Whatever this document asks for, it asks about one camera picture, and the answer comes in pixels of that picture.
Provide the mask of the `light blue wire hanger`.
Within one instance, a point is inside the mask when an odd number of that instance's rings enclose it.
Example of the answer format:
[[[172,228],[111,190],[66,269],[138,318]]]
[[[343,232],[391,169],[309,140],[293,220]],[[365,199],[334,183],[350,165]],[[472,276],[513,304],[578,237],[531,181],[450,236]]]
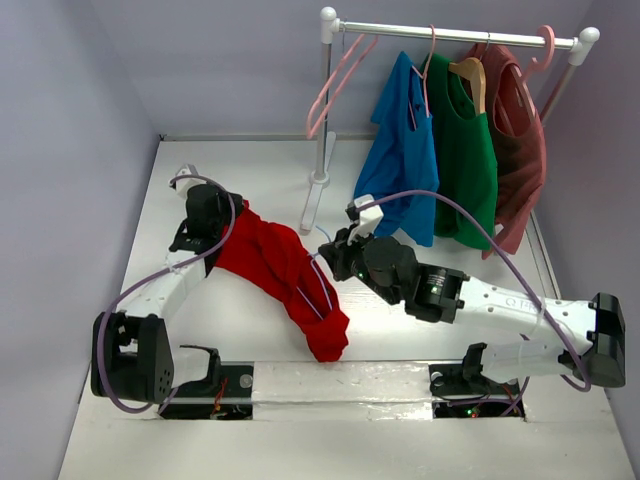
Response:
[[[328,312],[332,312],[333,311],[333,302],[332,302],[331,296],[329,294],[329,289],[328,289],[327,283],[325,282],[325,277],[320,272],[320,268],[318,267],[317,262],[316,262],[316,258],[319,256],[319,252],[318,251],[316,251],[315,253],[309,252],[307,254],[307,256],[309,258],[309,264],[311,266],[311,269],[315,273],[316,278],[317,278],[317,280],[319,282],[319,285],[321,287],[321,290],[323,292],[324,298],[325,298],[326,303],[327,303]],[[302,298],[307,303],[307,305],[311,308],[311,310],[316,314],[316,316],[318,318],[322,318],[323,315],[320,313],[320,311],[314,305],[314,303],[308,298],[308,296],[302,291],[302,289],[300,287],[298,287],[297,291],[302,296]]]

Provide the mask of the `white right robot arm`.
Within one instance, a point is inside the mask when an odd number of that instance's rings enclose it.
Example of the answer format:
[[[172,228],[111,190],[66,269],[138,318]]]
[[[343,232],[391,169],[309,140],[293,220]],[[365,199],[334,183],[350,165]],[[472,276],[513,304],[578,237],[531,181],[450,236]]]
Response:
[[[468,347],[462,384],[482,392],[520,377],[572,375],[591,385],[626,384],[626,325],[619,299],[599,293],[589,301],[528,296],[462,271],[417,260],[393,237],[353,236],[341,229],[319,248],[335,280],[355,278],[390,305],[429,323],[471,325],[524,336],[515,344]]]

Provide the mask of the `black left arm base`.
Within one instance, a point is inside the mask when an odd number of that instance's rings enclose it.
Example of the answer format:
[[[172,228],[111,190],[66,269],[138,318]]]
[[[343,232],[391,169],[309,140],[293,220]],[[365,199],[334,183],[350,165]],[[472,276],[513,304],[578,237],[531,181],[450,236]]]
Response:
[[[187,348],[208,353],[207,374],[178,387],[159,406],[158,415],[166,420],[251,420],[254,364],[223,362],[214,348]]]

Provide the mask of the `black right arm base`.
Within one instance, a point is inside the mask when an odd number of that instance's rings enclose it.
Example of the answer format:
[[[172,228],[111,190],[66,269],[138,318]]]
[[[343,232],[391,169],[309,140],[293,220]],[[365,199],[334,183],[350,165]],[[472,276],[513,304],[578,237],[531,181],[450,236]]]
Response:
[[[429,365],[435,419],[526,418],[517,380],[497,383],[482,375],[486,348],[484,342],[472,344],[458,363]]]

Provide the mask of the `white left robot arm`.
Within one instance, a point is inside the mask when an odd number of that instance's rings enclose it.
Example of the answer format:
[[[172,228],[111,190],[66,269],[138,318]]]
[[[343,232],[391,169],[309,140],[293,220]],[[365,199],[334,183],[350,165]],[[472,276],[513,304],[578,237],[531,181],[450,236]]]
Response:
[[[91,390],[129,400],[134,410],[173,397],[214,396],[223,385],[218,350],[171,341],[169,329],[189,293],[216,265],[244,201],[205,183],[187,190],[185,208],[160,273],[99,314],[93,325]]]

